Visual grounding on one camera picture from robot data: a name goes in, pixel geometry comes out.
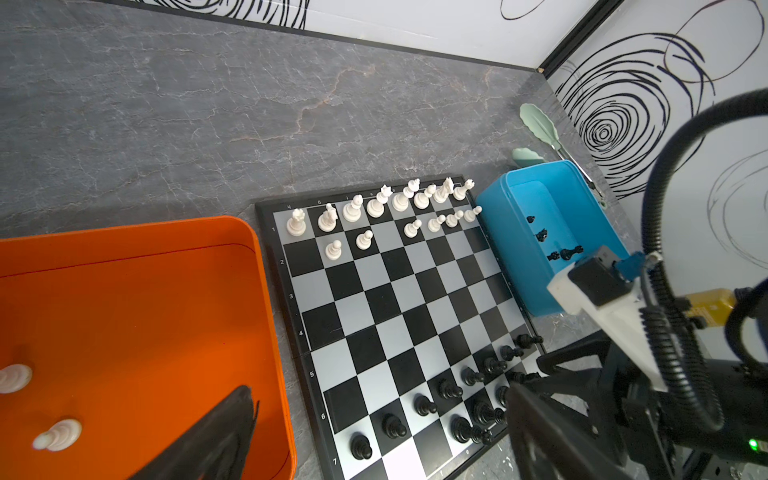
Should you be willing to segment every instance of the orange plastic tray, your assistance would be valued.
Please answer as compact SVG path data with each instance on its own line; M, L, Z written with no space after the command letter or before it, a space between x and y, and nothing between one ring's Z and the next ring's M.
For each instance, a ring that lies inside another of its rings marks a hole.
M0 240L0 478L124 479L236 387L259 415L243 478L292 478L296 448L259 241L234 217ZM32 440L83 425L60 452Z

